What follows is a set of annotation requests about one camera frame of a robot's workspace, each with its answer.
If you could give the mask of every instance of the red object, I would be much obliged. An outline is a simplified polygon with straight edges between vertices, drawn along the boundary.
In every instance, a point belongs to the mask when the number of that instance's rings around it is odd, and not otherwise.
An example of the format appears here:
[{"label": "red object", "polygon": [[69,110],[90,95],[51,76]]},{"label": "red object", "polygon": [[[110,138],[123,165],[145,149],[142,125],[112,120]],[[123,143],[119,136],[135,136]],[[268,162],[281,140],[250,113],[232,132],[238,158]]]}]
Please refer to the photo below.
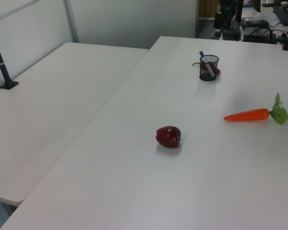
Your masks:
[{"label": "red object", "polygon": [[[221,71],[214,65],[214,63],[212,63],[211,61],[209,61],[208,63],[209,63],[209,65],[210,65],[210,67],[211,67],[211,69],[212,69],[212,71],[213,71],[213,73],[215,75],[220,75],[221,74]],[[200,68],[208,71],[206,64],[204,62],[202,62],[202,61],[200,63]]]},{"label": "red object", "polygon": [[174,126],[165,126],[157,130],[156,140],[167,148],[176,148],[180,143],[181,131]]}]

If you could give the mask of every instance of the mesh pen cup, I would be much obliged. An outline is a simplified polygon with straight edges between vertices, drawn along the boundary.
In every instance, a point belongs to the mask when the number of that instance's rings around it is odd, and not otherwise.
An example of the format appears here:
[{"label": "mesh pen cup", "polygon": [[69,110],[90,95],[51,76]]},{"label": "mesh pen cup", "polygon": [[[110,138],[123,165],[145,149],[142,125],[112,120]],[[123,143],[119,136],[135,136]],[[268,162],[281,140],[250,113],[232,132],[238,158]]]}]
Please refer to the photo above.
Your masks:
[{"label": "mesh pen cup", "polygon": [[215,80],[219,58],[215,55],[205,55],[200,58],[200,62],[200,79],[203,81]]}]

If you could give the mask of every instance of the red apple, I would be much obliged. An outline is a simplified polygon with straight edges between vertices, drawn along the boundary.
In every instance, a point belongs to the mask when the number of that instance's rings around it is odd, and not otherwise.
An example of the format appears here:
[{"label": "red apple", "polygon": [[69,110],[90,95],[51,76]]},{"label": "red apple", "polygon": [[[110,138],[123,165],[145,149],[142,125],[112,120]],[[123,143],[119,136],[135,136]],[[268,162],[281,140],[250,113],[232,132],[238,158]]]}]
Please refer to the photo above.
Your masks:
[{"label": "red apple", "polygon": [[165,126],[157,130],[156,140],[167,148],[176,148],[180,143],[181,131],[174,126]]}]

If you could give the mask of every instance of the carrot leaves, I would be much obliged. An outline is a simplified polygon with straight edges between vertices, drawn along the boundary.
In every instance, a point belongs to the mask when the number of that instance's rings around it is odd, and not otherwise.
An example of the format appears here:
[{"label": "carrot leaves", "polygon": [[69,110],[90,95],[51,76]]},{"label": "carrot leaves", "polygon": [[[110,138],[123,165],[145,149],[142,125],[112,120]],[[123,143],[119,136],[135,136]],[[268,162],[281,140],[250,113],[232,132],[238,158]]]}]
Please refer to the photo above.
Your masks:
[{"label": "carrot leaves", "polygon": [[275,97],[275,103],[273,105],[273,108],[269,112],[271,117],[280,125],[284,124],[286,122],[286,120],[288,120],[288,113],[287,113],[286,109],[279,106],[281,103],[282,102],[280,101],[280,96],[277,93],[277,95]]}]

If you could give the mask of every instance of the orange carrot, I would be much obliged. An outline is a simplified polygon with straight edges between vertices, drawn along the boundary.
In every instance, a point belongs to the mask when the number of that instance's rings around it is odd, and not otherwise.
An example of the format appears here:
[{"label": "orange carrot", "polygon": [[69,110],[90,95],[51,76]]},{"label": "orange carrot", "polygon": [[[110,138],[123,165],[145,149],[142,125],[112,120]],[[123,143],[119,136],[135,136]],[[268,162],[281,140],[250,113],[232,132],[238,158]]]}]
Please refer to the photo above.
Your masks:
[{"label": "orange carrot", "polygon": [[232,114],[224,117],[227,121],[254,121],[264,120],[269,117],[269,110],[267,109],[254,109],[243,113]]},{"label": "orange carrot", "polygon": [[269,112],[267,109],[255,109],[246,111],[239,114],[232,114],[224,117],[224,120],[227,121],[254,121],[254,120],[264,120],[271,115],[271,117],[280,125],[284,124],[288,120],[288,113],[286,109],[280,107],[279,105],[282,102],[280,101],[280,96],[277,93],[275,97],[275,102],[272,110]]}]

